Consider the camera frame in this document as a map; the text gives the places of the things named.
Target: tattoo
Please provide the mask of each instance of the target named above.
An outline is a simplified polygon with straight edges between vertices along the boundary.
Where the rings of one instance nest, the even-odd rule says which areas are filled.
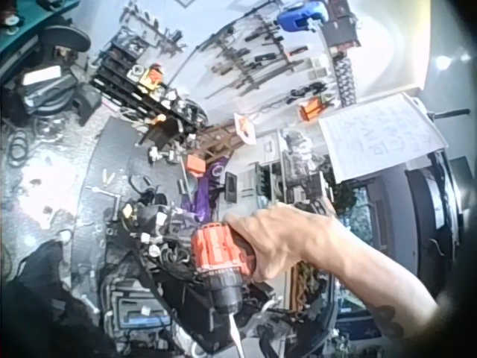
[[[369,304],[366,306],[383,336],[389,339],[404,338],[404,328],[402,328],[401,324],[393,322],[396,317],[396,309],[394,307],[380,306],[375,308]]]

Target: table surface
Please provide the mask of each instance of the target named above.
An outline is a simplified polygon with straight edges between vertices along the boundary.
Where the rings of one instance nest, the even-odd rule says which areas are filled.
[[[47,11],[40,7],[35,0],[18,0],[18,12],[19,15],[25,19],[25,23],[13,36],[8,36],[5,33],[1,34],[1,54],[5,56],[8,52],[15,51],[24,41],[36,34],[42,23],[53,16],[59,16],[70,11],[79,4],[80,0],[65,0],[63,6],[59,10]]]

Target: wrench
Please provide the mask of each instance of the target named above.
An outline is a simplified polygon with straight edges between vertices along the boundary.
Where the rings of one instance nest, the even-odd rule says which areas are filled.
[[[85,305],[87,305],[91,310],[92,312],[97,315],[100,313],[100,310],[99,308],[97,308],[94,304],[92,304],[92,302],[88,299],[88,296],[86,295],[81,295],[81,300],[82,302],[85,303]]]
[[[107,192],[97,186],[86,186],[87,189],[91,190],[92,192],[96,192],[98,194],[103,194],[114,198],[114,205],[113,205],[113,217],[112,220],[117,222],[119,220],[118,213],[119,213],[119,205],[121,203],[121,194],[114,194],[113,192]]]

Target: hand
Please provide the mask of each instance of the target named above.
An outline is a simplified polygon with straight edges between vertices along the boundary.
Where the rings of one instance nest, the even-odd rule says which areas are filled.
[[[332,237],[346,229],[336,219],[331,203],[323,200],[323,205],[327,208],[325,215],[280,203],[252,216],[225,216],[224,221],[255,251],[253,280],[270,280],[301,260],[310,260],[327,270],[336,246],[330,245]]]

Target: purple cloth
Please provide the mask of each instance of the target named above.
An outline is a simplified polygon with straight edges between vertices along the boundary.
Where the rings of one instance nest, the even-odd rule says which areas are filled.
[[[203,177],[198,178],[198,188],[194,194],[194,202],[191,203],[187,195],[183,195],[180,207],[184,210],[196,213],[200,223],[206,224],[212,221],[210,210],[209,191],[220,186],[222,173],[229,158],[221,157],[207,168]]]

